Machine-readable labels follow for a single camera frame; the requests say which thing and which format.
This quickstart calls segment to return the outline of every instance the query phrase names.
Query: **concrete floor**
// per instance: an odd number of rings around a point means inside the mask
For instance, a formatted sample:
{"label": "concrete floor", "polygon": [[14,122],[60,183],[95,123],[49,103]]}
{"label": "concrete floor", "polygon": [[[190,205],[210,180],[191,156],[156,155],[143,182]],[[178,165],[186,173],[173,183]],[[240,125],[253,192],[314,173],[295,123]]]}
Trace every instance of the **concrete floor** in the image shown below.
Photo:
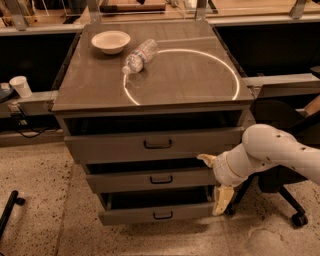
{"label": "concrete floor", "polygon": [[0,252],[20,255],[320,255],[320,188],[310,181],[287,188],[309,224],[294,228],[295,211],[254,182],[233,218],[227,216],[102,226],[102,210],[61,133],[34,139],[0,134],[0,211],[12,190],[15,206]]}

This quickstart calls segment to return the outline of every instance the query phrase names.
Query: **gray tabletop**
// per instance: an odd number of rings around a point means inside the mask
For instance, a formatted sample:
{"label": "gray tabletop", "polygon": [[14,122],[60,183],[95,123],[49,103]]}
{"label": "gray tabletop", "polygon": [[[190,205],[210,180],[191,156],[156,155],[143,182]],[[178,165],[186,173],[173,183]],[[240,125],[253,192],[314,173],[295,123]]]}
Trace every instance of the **gray tabletop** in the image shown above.
{"label": "gray tabletop", "polygon": [[[94,48],[96,34],[120,30],[131,37],[117,55]],[[125,58],[148,38],[159,53],[125,81]],[[252,100],[232,61],[206,22],[145,22],[87,25],[53,111],[166,106]]]}

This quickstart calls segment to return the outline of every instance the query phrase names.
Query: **cup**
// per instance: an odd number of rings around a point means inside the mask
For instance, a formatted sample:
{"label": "cup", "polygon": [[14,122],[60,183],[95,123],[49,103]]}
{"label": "cup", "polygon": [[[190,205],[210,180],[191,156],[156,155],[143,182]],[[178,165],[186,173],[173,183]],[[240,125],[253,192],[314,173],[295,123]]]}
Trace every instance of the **cup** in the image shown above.
{"label": "cup", "polygon": [[16,90],[21,98],[27,98],[32,95],[32,91],[25,76],[16,76],[9,81],[9,84]]}

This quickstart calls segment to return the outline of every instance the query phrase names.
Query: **white robotic arm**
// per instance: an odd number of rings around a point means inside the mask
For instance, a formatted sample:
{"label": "white robotic arm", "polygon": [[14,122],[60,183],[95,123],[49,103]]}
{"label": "white robotic arm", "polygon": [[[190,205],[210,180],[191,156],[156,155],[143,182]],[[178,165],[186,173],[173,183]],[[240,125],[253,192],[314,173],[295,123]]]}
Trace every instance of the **white robotic arm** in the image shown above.
{"label": "white robotic arm", "polygon": [[224,212],[233,196],[233,188],[253,173],[282,165],[320,185],[320,150],[305,146],[289,133],[272,126],[250,126],[242,136],[242,143],[231,151],[215,157],[197,157],[213,168],[221,186],[214,191],[213,214]]}

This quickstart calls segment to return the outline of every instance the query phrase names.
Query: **plastic bottle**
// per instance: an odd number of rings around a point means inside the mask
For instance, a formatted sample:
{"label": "plastic bottle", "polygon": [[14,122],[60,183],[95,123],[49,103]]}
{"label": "plastic bottle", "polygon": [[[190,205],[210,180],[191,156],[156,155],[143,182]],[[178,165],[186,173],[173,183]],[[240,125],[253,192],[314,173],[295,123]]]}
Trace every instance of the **plastic bottle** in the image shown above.
{"label": "plastic bottle", "polygon": [[153,39],[148,39],[133,50],[126,58],[122,72],[126,75],[140,72],[158,52],[158,44]]}

